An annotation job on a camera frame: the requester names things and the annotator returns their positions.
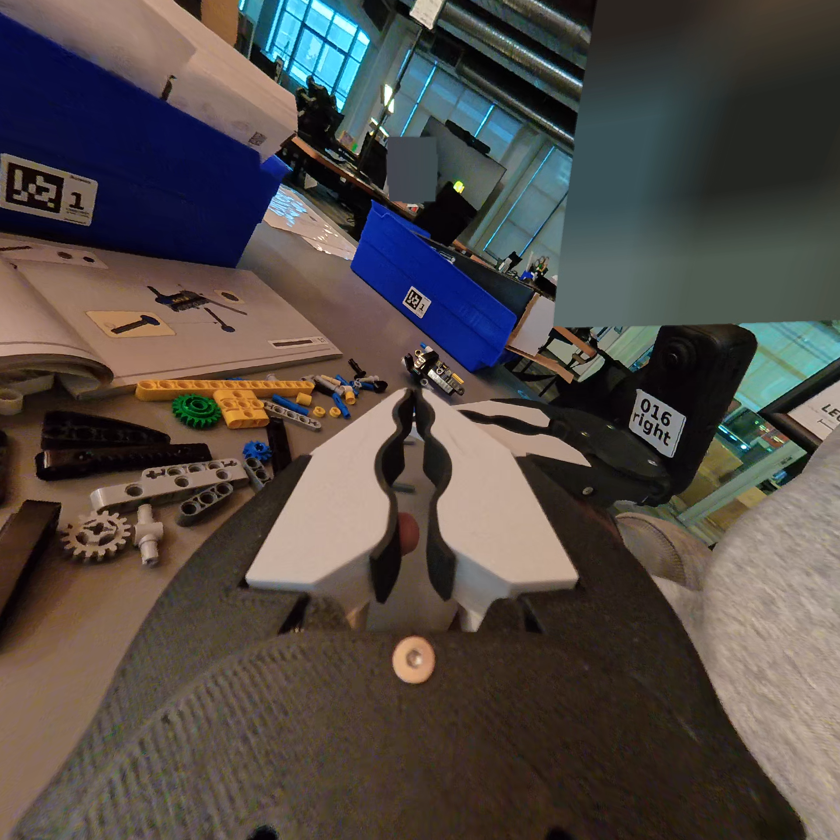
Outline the short black lego beam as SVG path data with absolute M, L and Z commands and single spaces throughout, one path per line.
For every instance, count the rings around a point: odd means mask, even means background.
M 271 467 L 275 476 L 278 476 L 292 461 L 291 447 L 283 421 L 272 417 L 266 426 L 266 435 Z

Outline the light grey lego gear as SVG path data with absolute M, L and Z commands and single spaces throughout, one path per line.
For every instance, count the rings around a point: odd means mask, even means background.
M 63 554 L 85 564 L 114 559 L 126 549 L 130 537 L 130 524 L 118 513 L 103 511 L 79 516 L 60 532 Z

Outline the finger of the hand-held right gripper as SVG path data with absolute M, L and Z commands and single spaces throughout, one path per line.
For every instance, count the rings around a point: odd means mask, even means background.
M 511 433 L 571 433 L 573 427 L 557 411 L 530 400 L 486 400 L 455 406 L 463 417 L 484 431 Z
M 495 424 L 487 424 L 486 433 L 507 447 L 515 457 L 536 455 L 579 466 L 591 464 L 579 450 L 552 435 L 520 434 Z

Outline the silver ceiling duct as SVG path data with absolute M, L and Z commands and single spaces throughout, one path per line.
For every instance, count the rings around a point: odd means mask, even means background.
M 491 60 L 461 60 L 456 71 L 462 81 L 524 118 L 567 154 L 574 153 L 577 112 L 568 104 Z
M 592 38 L 595 1 L 454 1 L 441 19 L 459 10 L 531 49 L 537 45 L 584 69 Z

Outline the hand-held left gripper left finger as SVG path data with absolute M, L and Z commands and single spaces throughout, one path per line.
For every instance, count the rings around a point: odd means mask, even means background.
M 387 600 L 402 561 L 392 484 L 416 396 L 393 393 L 313 450 L 248 569 L 250 588 Z

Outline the black curved lego panel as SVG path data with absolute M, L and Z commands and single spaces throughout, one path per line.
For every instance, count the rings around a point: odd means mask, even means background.
M 40 447 L 112 448 L 161 446 L 170 436 L 147 426 L 123 420 L 71 411 L 49 411 L 44 416 Z

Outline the large window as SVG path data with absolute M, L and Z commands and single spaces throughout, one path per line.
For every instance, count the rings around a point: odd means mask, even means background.
M 280 1 L 266 53 L 281 62 L 294 88 L 312 78 L 342 111 L 370 46 L 367 33 L 328 3 Z

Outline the black lego assembly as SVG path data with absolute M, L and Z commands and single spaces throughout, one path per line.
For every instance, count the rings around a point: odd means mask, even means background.
M 403 357 L 407 373 L 421 387 L 436 387 L 447 396 L 463 396 L 464 381 L 441 359 L 436 349 L 421 343 Z

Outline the white standing sign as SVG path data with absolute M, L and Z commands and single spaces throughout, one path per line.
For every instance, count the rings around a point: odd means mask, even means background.
M 797 435 L 817 448 L 839 425 L 839 381 L 810 395 L 786 414 L 793 426 L 801 429 Z

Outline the grey display screen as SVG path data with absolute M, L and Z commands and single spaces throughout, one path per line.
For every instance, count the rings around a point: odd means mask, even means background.
M 437 145 L 437 183 L 439 194 L 447 183 L 461 182 L 462 197 L 478 213 L 506 173 L 506 168 L 488 154 L 462 140 L 445 123 L 428 118 L 422 137 L 434 137 Z

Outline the long black lego panel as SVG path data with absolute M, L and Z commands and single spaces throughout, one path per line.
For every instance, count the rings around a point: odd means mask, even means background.
M 151 467 L 200 463 L 212 458 L 206 444 L 51 448 L 35 457 L 35 474 L 45 481 L 74 480 Z

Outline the yellow lego frame piece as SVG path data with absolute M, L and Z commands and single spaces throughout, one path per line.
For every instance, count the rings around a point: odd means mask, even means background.
M 213 399 L 230 429 L 266 427 L 270 422 L 263 402 L 252 391 L 220 389 Z

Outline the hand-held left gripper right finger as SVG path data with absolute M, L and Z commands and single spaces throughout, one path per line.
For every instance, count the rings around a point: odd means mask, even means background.
M 429 391 L 418 393 L 423 470 L 435 492 L 427 567 L 435 591 L 475 632 L 490 606 L 572 590 L 579 575 L 508 446 Z

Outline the long light grey lego beam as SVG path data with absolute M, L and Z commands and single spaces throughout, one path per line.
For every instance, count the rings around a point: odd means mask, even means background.
M 90 494 L 91 510 L 124 513 L 136 511 L 143 504 L 160 506 L 185 500 L 220 482 L 239 488 L 249 483 L 249 477 L 235 458 L 153 467 L 127 484 L 94 490 Z

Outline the pale lego axle connector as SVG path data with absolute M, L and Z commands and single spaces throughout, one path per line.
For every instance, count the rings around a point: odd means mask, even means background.
M 150 503 L 140 505 L 136 513 L 133 544 L 140 552 L 143 565 L 153 568 L 160 562 L 160 542 L 164 535 L 164 524 L 155 518 Z

